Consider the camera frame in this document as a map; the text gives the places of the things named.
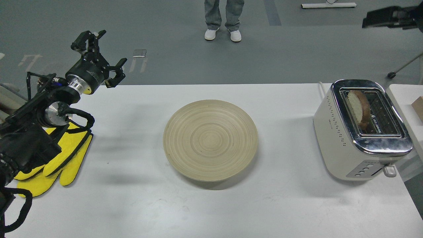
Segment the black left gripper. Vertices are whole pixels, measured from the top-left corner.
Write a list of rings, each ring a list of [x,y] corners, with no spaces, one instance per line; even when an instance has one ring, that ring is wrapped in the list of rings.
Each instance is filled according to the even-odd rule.
[[[65,78],[69,82],[76,81],[83,86],[80,94],[93,94],[104,81],[107,88],[115,88],[126,77],[123,66],[127,58],[122,58],[115,66],[110,66],[104,58],[101,58],[98,41],[106,33],[106,30],[99,31],[97,35],[84,31],[71,44],[71,49],[79,52],[81,58],[66,72]],[[109,72],[114,72],[115,77],[109,77]]]

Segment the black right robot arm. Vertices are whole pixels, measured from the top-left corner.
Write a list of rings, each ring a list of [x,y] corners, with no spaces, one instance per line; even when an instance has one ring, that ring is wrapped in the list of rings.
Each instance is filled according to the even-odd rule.
[[[362,28],[388,27],[423,31],[422,4],[411,7],[389,6],[367,12]]]

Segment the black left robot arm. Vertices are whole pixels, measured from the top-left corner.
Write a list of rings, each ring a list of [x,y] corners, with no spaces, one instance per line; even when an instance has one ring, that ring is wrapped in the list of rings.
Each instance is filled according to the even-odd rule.
[[[105,33],[84,31],[77,37],[71,49],[81,58],[65,77],[27,72],[28,101],[1,124],[2,238],[23,224],[33,201],[29,190],[9,188],[9,183],[19,172],[30,173],[59,155],[59,140],[65,133],[91,131],[94,117],[71,107],[82,94],[93,94],[103,83],[114,88],[124,80],[127,59],[112,66],[100,53],[98,41]]]

